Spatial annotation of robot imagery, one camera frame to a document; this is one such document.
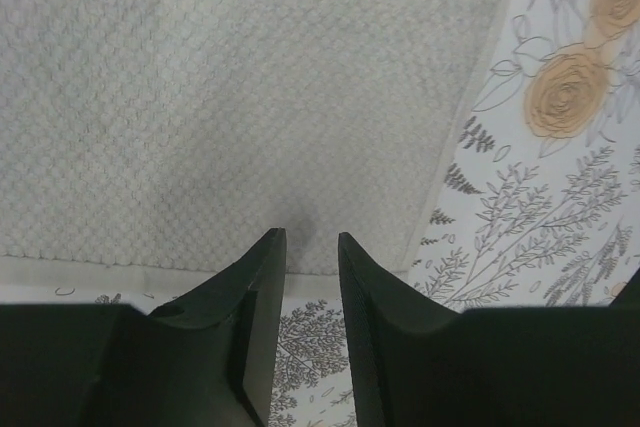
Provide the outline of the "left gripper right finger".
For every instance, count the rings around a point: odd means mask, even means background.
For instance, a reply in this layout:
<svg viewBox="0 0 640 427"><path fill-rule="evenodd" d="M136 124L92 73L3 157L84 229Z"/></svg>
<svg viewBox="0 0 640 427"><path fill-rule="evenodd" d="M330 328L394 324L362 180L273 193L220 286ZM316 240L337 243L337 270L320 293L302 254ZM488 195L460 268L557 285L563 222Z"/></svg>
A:
<svg viewBox="0 0 640 427"><path fill-rule="evenodd" d="M607 307L452 311L338 239L361 426L635 426L639 282Z"/></svg>

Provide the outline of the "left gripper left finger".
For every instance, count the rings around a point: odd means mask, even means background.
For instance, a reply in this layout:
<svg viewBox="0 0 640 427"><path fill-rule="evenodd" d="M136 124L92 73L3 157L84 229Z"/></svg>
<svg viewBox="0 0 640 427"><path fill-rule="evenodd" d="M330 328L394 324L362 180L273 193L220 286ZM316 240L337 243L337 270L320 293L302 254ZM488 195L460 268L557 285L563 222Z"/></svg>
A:
<svg viewBox="0 0 640 427"><path fill-rule="evenodd" d="M150 313L114 304L1 309L5 426L264 426L286 233Z"/></svg>

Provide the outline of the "grey towel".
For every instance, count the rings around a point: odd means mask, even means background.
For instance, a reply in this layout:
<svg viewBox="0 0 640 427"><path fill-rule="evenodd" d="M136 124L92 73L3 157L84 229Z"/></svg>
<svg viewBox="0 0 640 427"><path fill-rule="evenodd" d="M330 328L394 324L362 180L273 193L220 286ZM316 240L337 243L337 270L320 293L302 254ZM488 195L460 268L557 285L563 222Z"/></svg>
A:
<svg viewBox="0 0 640 427"><path fill-rule="evenodd" d="M1 280L180 290L267 230L405 276L508 0L1 0Z"/></svg>

